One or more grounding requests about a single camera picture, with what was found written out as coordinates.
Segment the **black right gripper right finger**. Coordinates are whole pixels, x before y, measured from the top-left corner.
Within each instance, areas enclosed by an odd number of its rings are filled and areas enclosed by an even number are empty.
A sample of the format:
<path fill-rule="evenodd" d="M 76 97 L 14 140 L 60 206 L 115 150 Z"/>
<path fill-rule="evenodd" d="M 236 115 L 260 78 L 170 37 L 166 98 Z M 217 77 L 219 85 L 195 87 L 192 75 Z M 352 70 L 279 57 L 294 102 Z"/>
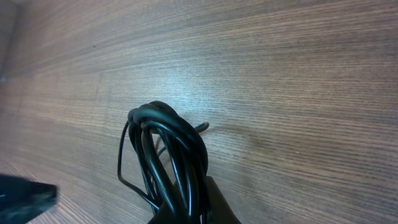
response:
<path fill-rule="evenodd" d="M 148 224 L 212 223 L 241 224 L 233 213 L 214 178 L 206 176 L 205 203 L 196 210 L 164 202 Z"/>

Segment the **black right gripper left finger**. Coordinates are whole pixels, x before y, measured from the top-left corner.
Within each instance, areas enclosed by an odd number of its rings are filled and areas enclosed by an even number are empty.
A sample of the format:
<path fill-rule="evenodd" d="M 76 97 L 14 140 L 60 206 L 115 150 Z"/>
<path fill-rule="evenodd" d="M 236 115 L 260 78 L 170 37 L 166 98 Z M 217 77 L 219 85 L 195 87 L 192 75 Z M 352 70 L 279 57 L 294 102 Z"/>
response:
<path fill-rule="evenodd" d="M 27 223 L 58 202 L 58 187 L 24 177 L 1 175 L 1 224 Z"/>

